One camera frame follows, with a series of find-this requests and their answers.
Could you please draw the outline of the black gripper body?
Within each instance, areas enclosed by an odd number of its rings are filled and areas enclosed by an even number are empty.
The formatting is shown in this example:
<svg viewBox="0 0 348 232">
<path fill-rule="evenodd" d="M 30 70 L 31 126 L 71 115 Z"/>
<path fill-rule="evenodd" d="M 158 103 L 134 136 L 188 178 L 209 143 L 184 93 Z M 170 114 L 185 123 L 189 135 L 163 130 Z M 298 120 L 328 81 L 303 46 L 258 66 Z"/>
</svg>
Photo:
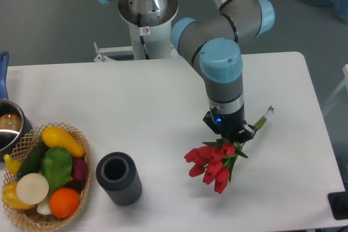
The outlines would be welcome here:
<svg viewBox="0 0 348 232">
<path fill-rule="evenodd" d="M 225 104 L 213 104 L 210 108 L 214 122 L 219 126 L 220 135 L 229 140 L 237 140 L 237 132 L 246 124 L 244 104 L 231 111 Z"/>
</svg>

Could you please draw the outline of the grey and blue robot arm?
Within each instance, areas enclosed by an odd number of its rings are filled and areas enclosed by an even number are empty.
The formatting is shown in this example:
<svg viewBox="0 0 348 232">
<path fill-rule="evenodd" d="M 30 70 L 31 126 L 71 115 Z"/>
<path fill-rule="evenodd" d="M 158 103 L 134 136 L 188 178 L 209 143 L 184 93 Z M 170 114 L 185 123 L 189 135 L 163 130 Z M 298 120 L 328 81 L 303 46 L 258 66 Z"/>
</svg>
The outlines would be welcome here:
<svg viewBox="0 0 348 232">
<path fill-rule="evenodd" d="M 268 0 L 214 0 L 219 14 L 206 22 L 174 22 L 178 0 L 118 2 L 129 26 L 136 60 L 168 58 L 172 49 L 202 77 L 209 103 L 204 122 L 232 142 L 251 140 L 257 128 L 245 121 L 243 60 L 238 42 L 269 30 L 275 12 Z"/>
</svg>

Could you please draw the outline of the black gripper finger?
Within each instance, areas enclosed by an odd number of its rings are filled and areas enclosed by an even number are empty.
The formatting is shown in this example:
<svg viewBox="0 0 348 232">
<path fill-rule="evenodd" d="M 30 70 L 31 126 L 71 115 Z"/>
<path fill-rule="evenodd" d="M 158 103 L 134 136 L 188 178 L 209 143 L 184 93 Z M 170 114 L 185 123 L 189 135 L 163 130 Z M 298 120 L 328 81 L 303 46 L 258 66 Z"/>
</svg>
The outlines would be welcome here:
<svg viewBox="0 0 348 232">
<path fill-rule="evenodd" d="M 215 134 L 220 134 L 219 126 L 214 122 L 210 111 L 207 111 L 203 117 L 203 121 Z"/>
<path fill-rule="evenodd" d="M 237 132 L 237 142 L 247 142 L 252 140 L 257 132 L 257 128 L 250 124 L 245 124 L 243 129 Z"/>
</svg>

